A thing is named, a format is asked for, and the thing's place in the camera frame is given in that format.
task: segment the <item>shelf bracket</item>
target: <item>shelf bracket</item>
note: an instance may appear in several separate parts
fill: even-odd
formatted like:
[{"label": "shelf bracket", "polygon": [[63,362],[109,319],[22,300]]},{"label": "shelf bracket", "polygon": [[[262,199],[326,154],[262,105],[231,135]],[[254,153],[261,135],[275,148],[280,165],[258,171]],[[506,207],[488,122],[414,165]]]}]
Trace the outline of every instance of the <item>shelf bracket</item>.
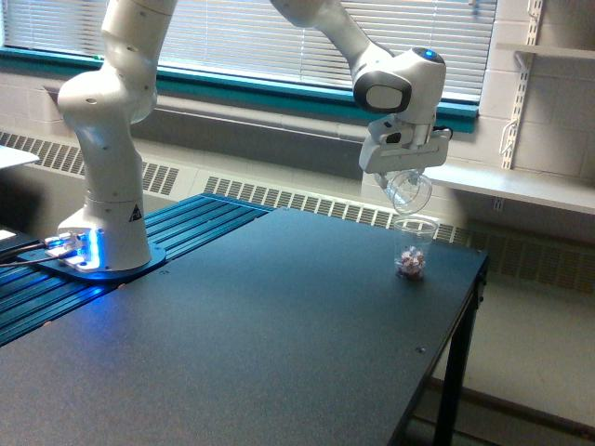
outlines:
[{"label": "shelf bracket", "polygon": [[[527,45],[534,46],[537,43],[542,8],[543,0],[529,0],[527,3],[527,14],[531,18],[529,33],[526,39]],[[509,123],[502,130],[502,139],[500,140],[500,155],[502,155],[503,169],[510,170],[513,167],[514,152],[521,129],[522,111],[524,109],[525,95],[529,87],[529,77],[531,75],[534,57],[535,55],[533,54],[522,53],[521,51],[514,52],[514,58],[521,67],[521,73],[519,74],[519,86],[514,100],[512,116]]]}]

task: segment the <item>table leg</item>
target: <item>table leg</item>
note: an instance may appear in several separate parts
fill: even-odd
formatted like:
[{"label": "table leg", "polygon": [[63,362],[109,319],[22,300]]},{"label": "table leg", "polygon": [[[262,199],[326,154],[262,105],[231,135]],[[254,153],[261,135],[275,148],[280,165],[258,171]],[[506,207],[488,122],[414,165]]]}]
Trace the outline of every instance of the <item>table leg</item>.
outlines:
[{"label": "table leg", "polygon": [[473,298],[465,310],[463,319],[455,330],[448,353],[446,375],[444,377],[443,396],[440,402],[434,446],[450,446],[455,431],[456,411],[463,389],[463,378],[467,367],[467,357],[471,345],[471,335],[475,323],[475,313],[481,299],[482,287],[478,283],[473,291]]}]

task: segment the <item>warning label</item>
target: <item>warning label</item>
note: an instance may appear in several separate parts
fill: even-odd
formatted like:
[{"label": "warning label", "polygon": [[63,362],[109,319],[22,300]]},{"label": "warning label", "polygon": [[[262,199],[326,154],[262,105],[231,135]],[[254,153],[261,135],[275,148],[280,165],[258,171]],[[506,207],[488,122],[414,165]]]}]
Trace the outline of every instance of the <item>warning label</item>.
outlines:
[{"label": "warning label", "polygon": [[133,221],[137,221],[140,219],[142,219],[142,213],[140,212],[139,205],[136,204],[134,206],[134,211],[132,211],[132,215],[130,216],[130,219],[128,221],[132,223]]}]

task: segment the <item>window blinds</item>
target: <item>window blinds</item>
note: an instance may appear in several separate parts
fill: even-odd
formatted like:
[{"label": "window blinds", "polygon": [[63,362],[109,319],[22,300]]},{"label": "window blinds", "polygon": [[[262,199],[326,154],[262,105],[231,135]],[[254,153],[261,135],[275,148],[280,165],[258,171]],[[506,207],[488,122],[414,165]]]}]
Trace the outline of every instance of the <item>window blinds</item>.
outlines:
[{"label": "window blinds", "polygon": [[[106,0],[2,0],[5,45],[102,54]],[[395,54],[427,46],[446,60],[444,97],[479,100],[496,0],[344,0],[368,35]],[[178,0],[160,63],[309,85],[350,86],[323,34],[300,30],[269,0]]]}]

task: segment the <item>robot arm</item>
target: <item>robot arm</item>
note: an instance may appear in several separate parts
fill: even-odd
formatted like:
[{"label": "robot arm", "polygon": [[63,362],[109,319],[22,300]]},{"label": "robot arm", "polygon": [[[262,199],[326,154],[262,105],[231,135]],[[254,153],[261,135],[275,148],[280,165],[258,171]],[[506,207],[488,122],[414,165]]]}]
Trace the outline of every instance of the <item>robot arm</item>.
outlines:
[{"label": "robot arm", "polygon": [[271,0],[298,27],[323,32],[350,65],[353,96],[370,112],[390,113],[368,126],[360,167],[378,174],[383,189],[389,172],[441,165],[452,136],[434,130],[446,66],[436,52],[413,48],[394,57],[372,42],[339,0]]},{"label": "robot arm", "polygon": [[101,34],[105,62],[66,82],[59,109],[85,159],[85,206],[59,225],[76,249],[66,262],[82,272],[134,269],[150,261],[142,209],[142,161],[130,125],[156,103],[155,75],[177,0],[111,1]]}]

